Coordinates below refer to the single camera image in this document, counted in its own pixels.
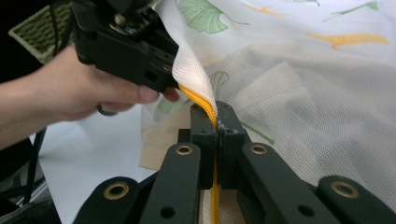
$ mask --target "finger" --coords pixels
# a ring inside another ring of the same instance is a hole
[[[170,102],[176,102],[180,98],[175,88],[167,88],[165,92],[163,92],[163,97]]]
[[[102,73],[96,79],[95,94],[101,101],[121,104],[148,104],[158,99],[159,93],[110,74]]]
[[[110,113],[122,112],[134,106],[133,104],[118,104],[118,103],[109,103],[109,102],[104,102],[101,103],[100,105],[102,107],[102,110]]]

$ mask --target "dark background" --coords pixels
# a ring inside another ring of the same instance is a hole
[[[41,66],[35,57],[8,35],[8,31],[51,2],[50,0],[1,0],[0,82],[28,75]]]

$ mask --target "brass screw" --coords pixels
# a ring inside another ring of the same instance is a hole
[[[109,200],[117,200],[124,197],[129,191],[129,186],[123,181],[118,181],[109,185],[104,192],[104,196]]]
[[[332,190],[337,194],[350,199],[356,199],[360,196],[355,187],[341,180],[332,182]]]
[[[192,153],[192,148],[187,146],[178,147],[176,153],[180,156],[186,156]]]
[[[169,64],[164,64],[163,70],[165,70],[166,72],[170,72],[170,71],[172,71],[172,66]]]
[[[264,154],[268,153],[268,149],[266,147],[259,146],[259,145],[252,146],[250,148],[250,151],[252,151],[253,153],[258,154],[258,155],[264,155]]]

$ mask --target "fingernail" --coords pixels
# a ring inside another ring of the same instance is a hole
[[[143,102],[153,102],[158,98],[158,92],[150,89],[147,86],[140,86],[139,88],[140,99]]]

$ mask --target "black cable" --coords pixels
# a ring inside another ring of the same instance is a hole
[[[43,144],[44,136],[46,135],[46,130],[44,129],[35,135],[35,142],[33,143],[33,150],[29,160],[29,166],[27,170],[27,181],[26,181],[26,191],[24,194],[22,204],[27,204],[30,202],[33,192],[33,186],[35,183],[35,169],[37,167],[38,153],[40,152],[41,145]]]
[[[44,180],[45,180],[45,178],[41,177],[40,179],[35,181],[35,183],[33,184],[33,188],[35,189],[38,186],[40,186],[40,184],[42,184],[44,182]],[[5,199],[17,198],[17,197],[24,195],[25,192],[26,192],[26,186],[20,186],[20,187],[16,187],[13,189],[7,189],[0,193],[0,198],[5,198]]]
[[[55,37],[55,48],[53,50],[53,57],[58,53],[58,43],[59,43],[59,32],[58,32],[58,22],[56,21],[56,13],[54,9],[54,5],[49,6],[49,14],[50,18],[52,20],[52,29],[53,29],[53,35]]]
[[[74,25],[74,15],[73,15],[73,11],[70,9],[70,15],[69,15],[67,24],[66,24],[66,26],[64,28],[64,33],[62,35],[62,40],[61,40],[61,45],[59,46],[59,51],[61,51],[64,48],[66,48],[67,44],[69,43],[69,39],[70,39],[70,35],[72,33],[73,25]]]
[[[53,51],[53,57],[55,57],[60,50],[62,50],[62,49],[64,49],[66,47],[67,42],[68,42],[68,37],[70,35],[71,27],[72,27],[72,24],[69,24],[69,23],[73,23],[72,22],[73,20],[71,20],[71,18],[70,18],[69,22],[67,24],[67,27],[66,27],[66,29],[64,31],[63,38],[62,38],[61,43],[60,43],[61,47],[58,48],[59,32],[58,32],[58,22],[56,21],[56,13],[55,13],[55,9],[54,9],[54,6],[56,6],[55,4],[56,4],[56,2],[49,6],[49,14],[50,14],[51,20],[52,20],[54,39],[55,39],[55,43],[54,43],[54,47],[55,48],[54,48],[54,51]],[[37,167],[38,154],[40,152],[41,145],[43,144],[44,136],[46,134],[46,130],[47,129],[44,129],[44,130],[38,132],[35,135],[35,142],[33,144],[33,150],[32,150],[32,153],[31,153],[31,158],[29,160],[28,176],[27,176],[25,193],[24,193],[24,198],[23,198],[22,204],[29,203],[30,199],[32,197],[33,188],[35,186],[35,170],[36,170],[36,167]]]

